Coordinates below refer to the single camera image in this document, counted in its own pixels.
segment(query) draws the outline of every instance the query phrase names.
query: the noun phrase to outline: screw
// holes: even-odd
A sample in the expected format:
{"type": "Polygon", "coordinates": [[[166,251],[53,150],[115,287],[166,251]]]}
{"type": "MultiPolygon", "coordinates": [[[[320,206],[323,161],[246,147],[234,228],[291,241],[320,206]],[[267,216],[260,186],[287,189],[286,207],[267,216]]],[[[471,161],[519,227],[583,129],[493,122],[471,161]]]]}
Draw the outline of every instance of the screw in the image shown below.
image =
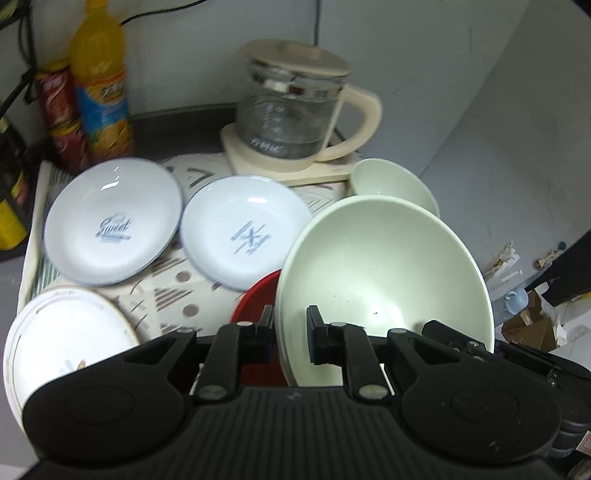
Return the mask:
{"type": "Polygon", "coordinates": [[[382,385],[368,384],[360,387],[358,393],[366,400],[381,400],[388,395],[388,389],[382,385]]]}
{"type": "Polygon", "coordinates": [[[205,385],[197,392],[197,396],[202,400],[221,400],[228,394],[228,391],[221,385],[205,385]]]}

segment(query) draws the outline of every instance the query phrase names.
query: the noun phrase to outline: plate logo print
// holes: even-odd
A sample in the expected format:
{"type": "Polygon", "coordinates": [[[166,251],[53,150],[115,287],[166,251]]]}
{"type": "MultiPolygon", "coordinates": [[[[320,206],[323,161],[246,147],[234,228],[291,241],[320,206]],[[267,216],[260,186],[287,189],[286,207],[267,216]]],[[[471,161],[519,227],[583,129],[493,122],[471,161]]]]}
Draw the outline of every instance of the plate logo print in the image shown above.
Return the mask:
{"type": "Polygon", "coordinates": [[[101,242],[120,244],[123,240],[131,239],[129,235],[124,234],[130,224],[131,219],[126,219],[123,213],[116,213],[100,223],[95,237],[100,238],[101,242]]]}
{"type": "Polygon", "coordinates": [[[262,230],[267,226],[266,223],[263,223],[259,228],[254,227],[254,222],[250,220],[246,223],[240,230],[238,230],[234,235],[230,237],[232,242],[236,240],[241,240],[242,243],[234,252],[236,255],[240,250],[246,247],[246,254],[252,255],[256,252],[262,244],[264,244],[267,240],[271,238],[270,234],[263,234],[261,233],[262,230]]]}

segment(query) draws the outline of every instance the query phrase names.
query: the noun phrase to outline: red bowl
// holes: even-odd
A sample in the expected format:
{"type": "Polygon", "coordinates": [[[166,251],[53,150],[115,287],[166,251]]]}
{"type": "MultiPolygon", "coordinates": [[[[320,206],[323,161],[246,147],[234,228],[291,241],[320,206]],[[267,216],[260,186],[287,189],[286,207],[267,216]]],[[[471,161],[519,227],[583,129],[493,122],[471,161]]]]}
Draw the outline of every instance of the red bowl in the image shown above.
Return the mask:
{"type": "MultiPolygon", "coordinates": [[[[277,270],[268,274],[246,292],[234,310],[232,323],[244,321],[256,323],[260,320],[265,305],[275,304],[275,292],[277,292],[280,273],[281,270],[277,270]]],[[[245,365],[242,367],[240,383],[259,387],[286,387],[287,381],[283,376],[277,351],[273,352],[273,361],[269,365],[245,365]]]]}

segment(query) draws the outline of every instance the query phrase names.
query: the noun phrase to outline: white bowl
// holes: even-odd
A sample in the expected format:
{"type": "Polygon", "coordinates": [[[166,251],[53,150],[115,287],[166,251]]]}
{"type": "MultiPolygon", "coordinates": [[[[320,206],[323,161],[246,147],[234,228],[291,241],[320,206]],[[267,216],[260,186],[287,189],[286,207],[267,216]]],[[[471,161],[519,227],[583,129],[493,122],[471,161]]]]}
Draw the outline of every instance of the white bowl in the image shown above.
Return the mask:
{"type": "Polygon", "coordinates": [[[339,367],[310,363],[309,305],[325,323],[361,325],[368,335],[420,333],[437,319],[493,348],[491,304],[474,259],[440,219],[394,197],[335,203],[302,231],[281,272],[275,328],[287,381],[340,385],[339,367]]]}
{"type": "Polygon", "coordinates": [[[355,164],[350,177],[353,195],[389,195],[413,202],[441,217],[431,190],[413,172],[383,158],[366,158],[355,164]]]}

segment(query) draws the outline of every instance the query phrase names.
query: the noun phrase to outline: glass teapot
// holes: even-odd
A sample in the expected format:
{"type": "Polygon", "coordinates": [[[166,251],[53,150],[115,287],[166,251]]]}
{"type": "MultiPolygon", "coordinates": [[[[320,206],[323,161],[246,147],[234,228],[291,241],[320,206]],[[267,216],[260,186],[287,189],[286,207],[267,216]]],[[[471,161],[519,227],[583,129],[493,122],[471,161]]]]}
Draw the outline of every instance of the glass teapot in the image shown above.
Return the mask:
{"type": "Polygon", "coordinates": [[[293,40],[254,40],[249,57],[251,94],[238,104],[236,130],[256,152],[286,160],[334,160],[357,150],[376,131],[382,104],[376,94],[346,82],[339,56],[293,40]],[[363,113],[358,130],[328,147],[343,102],[363,113]]]}

